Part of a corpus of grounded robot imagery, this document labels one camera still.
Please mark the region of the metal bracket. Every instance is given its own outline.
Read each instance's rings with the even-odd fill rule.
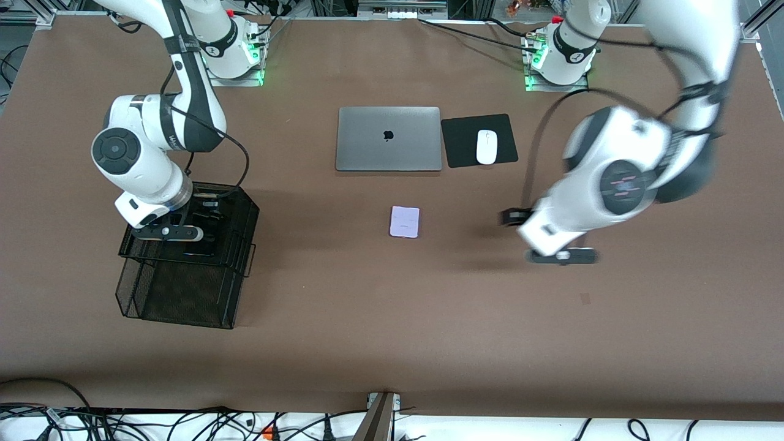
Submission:
[[[784,0],[768,0],[765,2],[743,24],[741,28],[743,37],[752,38],[781,8],[784,8]]]
[[[400,410],[400,396],[393,392],[368,395],[368,413],[351,441],[390,441],[394,412]]]

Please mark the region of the plug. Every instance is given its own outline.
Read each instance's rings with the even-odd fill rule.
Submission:
[[[335,441],[336,438],[332,434],[332,423],[329,421],[329,414],[326,414],[324,419],[324,438],[323,441]]]
[[[49,433],[52,433],[52,425],[46,426],[44,431],[41,432],[41,435],[39,435],[35,441],[49,441]]]

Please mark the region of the white floor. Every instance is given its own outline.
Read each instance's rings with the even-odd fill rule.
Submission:
[[[286,414],[279,420],[279,428],[299,428],[317,421],[323,414]],[[335,417],[332,420],[334,435],[340,439],[352,436],[362,419],[362,414],[351,414]],[[179,414],[141,414],[129,415],[122,418],[129,423],[158,423],[171,425]],[[258,432],[271,421],[273,414],[256,414],[256,423],[252,430]],[[199,437],[207,440],[210,428],[216,419],[215,414],[205,414],[192,421],[177,425],[172,433],[171,440],[192,440],[205,427],[208,427]],[[246,421],[252,421],[252,414],[242,414],[235,419],[240,425],[245,426]],[[626,427],[627,420],[600,419],[591,421],[583,441],[630,441],[634,440]],[[397,417],[395,423],[395,441],[400,441],[403,436],[414,439],[425,436],[426,441],[572,441],[583,424],[583,419],[576,418],[508,418],[508,417],[425,417],[405,416]],[[675,420],[645,420],[644,423],[650,433],[651,441],[684,441],[686,429],[690,421]],[[75,417],[63,419],[63,424],[71,428],[80,428],[82,424]],[[43,417],[16,417],[0,421],[0,439],[2,441],[27,441],[36,439],[46,427]],[[316,439],[322,439],[324,434],[322,424],[315,425],[307,433]],[[169,435],[170,428],[158,426],[139,427],[150,441],[164,441]],[[287,437],[293,432],[283,432],[281,441],[288,441]],[[86,439],[85,432],[65,432],[68,441],[82,441]],[[215,435],[215,441],[241,441],[246,438],[247,432],[240,432],[238,428],[223,427]],[[253,440],[256,435],[248,437]],[[117,432],[118,441],[134,440],[135,438],[125,433]],[[58,440],[53,432],[50,440]],[[298,435],[292,441],[307,441],[305,435]],[[700,421],[693,429],[691,441],[775,441],[784,439],[784,422],[762,423],[742,421]]]

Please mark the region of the card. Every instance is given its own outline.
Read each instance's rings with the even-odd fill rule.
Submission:
[[[419,237],[419,209],[407,206],[393,206],[390,235],[409,239]]]

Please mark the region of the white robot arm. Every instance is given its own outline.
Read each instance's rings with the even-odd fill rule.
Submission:
[[[601,3],[606,2],[576,2],[561,28],[568,28],[572,37],[590,36],[590,31],[577,28],[578,22],[593,23],[591,30],[603,29],[601,20],[595,20],[601,16]],[[736,0],[640,2],[638,13],[654,42],[679,48],[668,53],[681,73],[677,117],[670,126],[616,106],[592,114],[577,126],[564,152],[566,175],[518,222],[518,234],[539,256],[560,252],[568,258],[562,250],[587,231],[629,220],[654,201],[686,198],[709,180],[712,139],[740,39],[737,10]],[[564,59],[576,49],[593,51],[595,41],[583,38],[582,48],[566,48],[562,53],[555,45],[544,71],[550,69],[547,63],[571,66]],[[580,69],[565,71],[579,78]]]
[[[125,192],[115,201],[134,228],[184,206],[192,183],[166,151],[212,151],[223,139],[193,118],[226,130],[226,118],[209,82],[213,74],[233,78],[258,63],[249,50],[248,22],[230,18],[220,0],[97,0],[132,17],[163,39],[182,93],[126,95],[111,105],[104,130],[93,141],[93,161],[100,172]]]

